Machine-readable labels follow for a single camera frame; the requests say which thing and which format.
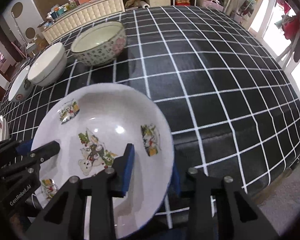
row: floral decal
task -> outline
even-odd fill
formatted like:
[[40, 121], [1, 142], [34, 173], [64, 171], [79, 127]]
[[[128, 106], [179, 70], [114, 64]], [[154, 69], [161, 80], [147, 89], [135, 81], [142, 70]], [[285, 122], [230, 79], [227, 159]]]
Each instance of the floral decal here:
[[159, 153], [160, 149], [160, 134], [154, 124], [141, 125], [141, 133], [143, 145], [148, 156], [153, 156]]
[[26, 78], [23, 88], [27, 91], [31, 87], [31, 82]]
[[117, 38], [115, 44], [112, 46], [112, 50], [116, 55], [118, 55], [121, 53], [125, 45], [126, 45], [125, 38]]
[[21, 100], [23, 98], [23, 95], [22, 94], [17, 94], [16, 95], [16, 100]]
[[85, 176], [90, 174], [93, 167], [102, 165], [107, 168], [113, 164], [117, 155], [106, 150], [105, 144], [88, 128], [85, 133], [79, 133], [79, 138], [84, 147], [80, 149], [83, 159], [78, 161], [78, 165]]
[[60, 109], [58, 111], [60, 115], [61, 124], [65, 124], [66, 122], [69, 122], [71, 119], [75, 118], [79, 111], [80, 108], [77, 102], [73, 101], [72, 99], [72, 101], [70, 101], [69, 104], [65, 105], [63, 109]]
[[46, 196], [46, 200], [50, 201], [58, 192], [58, 187], [52, 179], [41, 180], [41, 191]]

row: white door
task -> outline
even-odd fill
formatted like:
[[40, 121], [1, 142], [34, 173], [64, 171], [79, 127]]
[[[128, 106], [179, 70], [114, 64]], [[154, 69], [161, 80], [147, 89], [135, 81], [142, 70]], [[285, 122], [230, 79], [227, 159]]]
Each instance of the white door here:
[[15, 37], [20, 44], [23, 44], [24, 42], [11, 16], [12, 10], [15, 11], [16, 21], [28, 42], [33, 38], [33, 35], [42, 35], [37, 26], [43, 22], [43, 19], [33, 0], [12, 0], [2, 14]]

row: hanging clothes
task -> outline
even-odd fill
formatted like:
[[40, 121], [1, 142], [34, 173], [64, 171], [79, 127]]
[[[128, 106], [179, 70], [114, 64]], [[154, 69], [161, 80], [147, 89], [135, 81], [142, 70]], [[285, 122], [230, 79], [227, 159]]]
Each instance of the hanging clothes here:
[[284, 14], [287, 14], [291, 10], [290, 5], [288, 5], [288, 3], [285, 0], [277, 0], [277, 3], [283, 6]]
[[[294, 42], [298, 30], [300, 29], [300, 13], [296, 16], [283, 16], [282, 17], [282, 30], [284, 31], [284, 36], [287, 40], [291, 40], [291, 43]], [[293, 60], [298, 62], [300, 60], [300, 38], [294, 49]]]

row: tufted cabinet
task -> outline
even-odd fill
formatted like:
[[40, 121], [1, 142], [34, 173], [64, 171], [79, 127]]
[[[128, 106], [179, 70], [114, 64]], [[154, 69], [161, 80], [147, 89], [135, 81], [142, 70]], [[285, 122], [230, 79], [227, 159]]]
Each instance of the tufted cabinet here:
[[124, 11], [122, 0], [97, 0], [93, 3], [87, 3], [83, 8], [74, 9], [72, 13], [70, 11], [69, 15], [54, 23], [42, 33], [47, 42], [51, 44], [55, 39], [93, 20], [102, 19], [110, 14]]

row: teddy bear decal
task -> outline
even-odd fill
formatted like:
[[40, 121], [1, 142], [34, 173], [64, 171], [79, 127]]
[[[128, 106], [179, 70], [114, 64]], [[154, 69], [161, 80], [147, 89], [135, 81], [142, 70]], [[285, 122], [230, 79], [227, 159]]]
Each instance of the teddy bear decal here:
[[84, 147], [80, 149], [83, 159], [78, 161], [78, 165], [85, 176], [90, 174], [93, 167], [103, 165], [107, 168], [113, 164], [117, 155], [106, 150], [105, 144], [88, 128], [85, 133], [79, 133], [79, 138]]

